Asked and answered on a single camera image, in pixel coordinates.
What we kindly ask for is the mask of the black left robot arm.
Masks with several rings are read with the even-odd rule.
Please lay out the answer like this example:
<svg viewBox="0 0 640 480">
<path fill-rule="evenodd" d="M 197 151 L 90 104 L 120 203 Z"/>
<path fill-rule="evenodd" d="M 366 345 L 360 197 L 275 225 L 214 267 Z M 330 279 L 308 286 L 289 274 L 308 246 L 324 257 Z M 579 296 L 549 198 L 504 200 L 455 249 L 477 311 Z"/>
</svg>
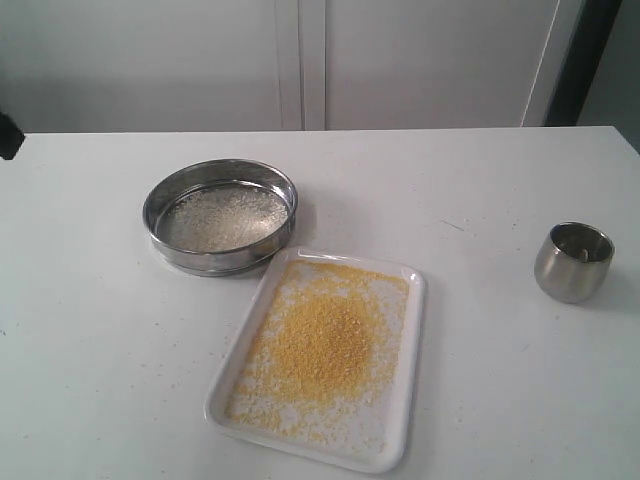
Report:
<svg viewBox="0 0 640 480">
<path fill-rule="evenodd" d="M 13 160 L 25 140 L 24 132 L 14 120 L 0 112 L 0 156 L 4 160 Z"/>
</svg>

